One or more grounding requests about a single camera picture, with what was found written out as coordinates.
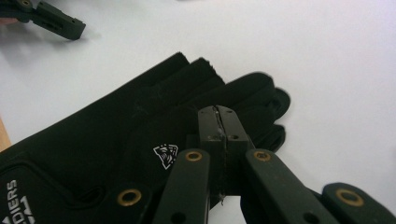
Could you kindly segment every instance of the black glove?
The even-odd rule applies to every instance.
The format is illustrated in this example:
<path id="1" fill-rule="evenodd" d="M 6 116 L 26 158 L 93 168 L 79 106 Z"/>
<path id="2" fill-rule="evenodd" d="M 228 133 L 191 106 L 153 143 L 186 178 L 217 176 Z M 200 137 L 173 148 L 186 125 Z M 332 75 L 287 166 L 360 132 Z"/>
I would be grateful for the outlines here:
<path id="1" fill-rule="evenodd" d="M 240 112 L 258 147 L 278 149 L 285 133 L 273 124 L 289 103 L 264 74 L 224 86 L 208 62 L 188 65 L 177 54 L 1 153 L 0 216 L 89 223 L 118 185 L 136 182 L 161 194 L 172 160 L 164 164 L 155 148 L 184 149 L 187 134 L 197 133 L 196 112 L 202 107 Z"/>

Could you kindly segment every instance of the glove logo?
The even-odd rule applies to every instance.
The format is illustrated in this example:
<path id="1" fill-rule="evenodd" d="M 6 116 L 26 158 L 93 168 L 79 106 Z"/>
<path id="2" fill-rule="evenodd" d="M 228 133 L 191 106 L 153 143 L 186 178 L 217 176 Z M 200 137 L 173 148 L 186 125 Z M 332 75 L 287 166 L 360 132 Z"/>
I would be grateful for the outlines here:
<path id="1" fill-rule="evenodd" d="M 30 224 L 35 224 L 35 218 L 30 210 L 29 202 L 26 196 L 19 198 L 17 181 L 12 180 L 7 183 L 7 200 L 10 217 L 5 217 L 2 221 L 4 224 L 26 224 L 29 220 Z"/>
<path id="2" fill-rule="evenodd" d="M 177 146 L 162 144 L 154 149 L 155 154 L 163 162 L 163 168 L 167 170 L 176 160 L 177 157 Z"/>

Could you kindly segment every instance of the clamp jaw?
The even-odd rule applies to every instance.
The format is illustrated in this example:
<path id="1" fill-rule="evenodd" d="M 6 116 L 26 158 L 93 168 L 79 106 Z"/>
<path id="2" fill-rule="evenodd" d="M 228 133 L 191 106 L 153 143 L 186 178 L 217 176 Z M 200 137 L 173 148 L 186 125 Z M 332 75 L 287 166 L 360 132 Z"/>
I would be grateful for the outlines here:
<path id="1" fill-rule="evenodd" d="M 20 22 L 33 21 L 57 35 L 77 40 L 84 31 L 85 24 L 71 18 L 61 10 L 41 1 L 34 9 L 30 0 L 0 0 L 0 18 L 16 18 Z"/>

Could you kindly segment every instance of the white table surface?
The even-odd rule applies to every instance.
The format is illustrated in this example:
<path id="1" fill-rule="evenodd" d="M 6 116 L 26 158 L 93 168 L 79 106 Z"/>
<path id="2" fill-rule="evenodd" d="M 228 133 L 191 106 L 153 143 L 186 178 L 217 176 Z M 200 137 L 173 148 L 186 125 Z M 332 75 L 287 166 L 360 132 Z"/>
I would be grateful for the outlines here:
<path id="1" fill-rule="evenodd" d="M 226 81 L 271 75 L 291 96 L 277 155 L 318 192 L 355 185 L 396 214 L 396 2 L 48 0 L 87 24 L 78 41 L 0 27 L 0 116 L 12 143 L 177 51 Z M 243 223 L 239 199 L 209 223 Z"/>

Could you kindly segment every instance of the brass grommet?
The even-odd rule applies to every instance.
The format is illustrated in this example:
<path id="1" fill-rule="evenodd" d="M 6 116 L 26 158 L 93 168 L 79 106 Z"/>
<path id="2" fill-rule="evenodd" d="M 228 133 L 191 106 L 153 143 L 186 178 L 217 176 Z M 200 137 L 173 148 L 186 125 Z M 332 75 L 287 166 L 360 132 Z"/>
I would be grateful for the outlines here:
<path id="1" fill-rule="evenodd" d="M 202 154 L 197 151 L 192 151 L 186 154 L 186 160 L 188 161 L 200 161 Z"/>
<path id="2" fill-rule="evenodd" d="M 354 200 L 352 199 L 348 199 L 344 196 L 344 194 L 349 194 L 350 196 L 354 197 Z M 335 195 L 337 196 L 338 199 L 340 199 L 343 203 L 349 204 L 351 206 L 355 206 L 355 207 L 360 207 L 364 205 L 364 200 L 363 198 L 355 193 L 352 190 L 349 189 L 338 189 L 335 192 Z"/>
<path id="3" fill-rule="evenodd" d="M 271 155 L 268 154 L 267 152 L 263 151 L 255 151 L 254 152 L 254 157 L 259 160 L 259 161 L 269 161 L 271 160 Z"/>
<path id="4" fill-rule="evenodd" d="M 130 193 L 134 194 L 134 197 L 132 198 L 132 200 L 125 200 L 124 199 L 125 195 L 130 194 Z M 117 197 L 117 203 L 119 203 L 119 205 L 125 206 L 125 207 L 132 206 L 132 205 L 138 203 L 141 198 L 142 198 L 142 193 L 140 192 L 140 190 L 126 189 L 119 194 L 119 197 Z"/>

